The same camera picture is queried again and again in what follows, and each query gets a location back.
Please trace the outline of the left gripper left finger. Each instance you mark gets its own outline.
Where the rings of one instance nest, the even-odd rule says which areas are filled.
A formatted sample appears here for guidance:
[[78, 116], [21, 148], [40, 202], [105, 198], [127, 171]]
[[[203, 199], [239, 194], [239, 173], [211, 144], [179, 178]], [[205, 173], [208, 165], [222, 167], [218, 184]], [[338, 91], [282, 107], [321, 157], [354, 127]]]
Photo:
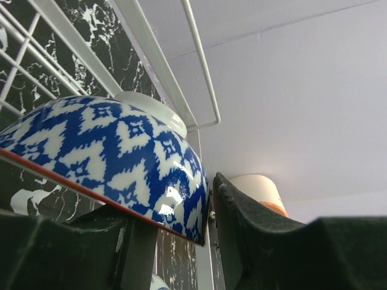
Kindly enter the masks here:
[[157, 227], [103, 206], [70, 224], [1, 212], [2, 289], [149, 289]]

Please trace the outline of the blue patterned bowl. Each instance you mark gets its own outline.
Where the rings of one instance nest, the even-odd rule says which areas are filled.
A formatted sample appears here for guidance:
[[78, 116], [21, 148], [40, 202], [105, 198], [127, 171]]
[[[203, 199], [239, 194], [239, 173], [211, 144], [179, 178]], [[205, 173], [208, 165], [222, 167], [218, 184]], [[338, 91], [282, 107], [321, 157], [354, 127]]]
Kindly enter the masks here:
[[160, 276], [153, 273], [150, 290], [169, 290], [169, 287]]

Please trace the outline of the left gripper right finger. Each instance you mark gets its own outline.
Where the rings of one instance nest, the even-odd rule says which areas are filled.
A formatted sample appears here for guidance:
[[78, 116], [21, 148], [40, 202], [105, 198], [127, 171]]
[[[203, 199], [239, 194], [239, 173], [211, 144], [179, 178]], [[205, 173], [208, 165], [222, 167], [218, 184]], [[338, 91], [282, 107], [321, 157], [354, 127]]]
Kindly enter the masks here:
[[385, 289], [386, 218], [320, 217], [303, 224], [213, 179], [227, 289]]

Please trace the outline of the red patterned bowl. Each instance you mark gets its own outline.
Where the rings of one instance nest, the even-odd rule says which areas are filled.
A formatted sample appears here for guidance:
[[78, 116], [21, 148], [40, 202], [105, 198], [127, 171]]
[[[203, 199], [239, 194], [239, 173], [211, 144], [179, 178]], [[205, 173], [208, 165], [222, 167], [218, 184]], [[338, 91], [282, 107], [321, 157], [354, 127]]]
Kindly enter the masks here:
[[113, 98], [68, 96], [1, 132], [1, 156], [85, 196], [204, 245], [209, 185], [170, 125]]

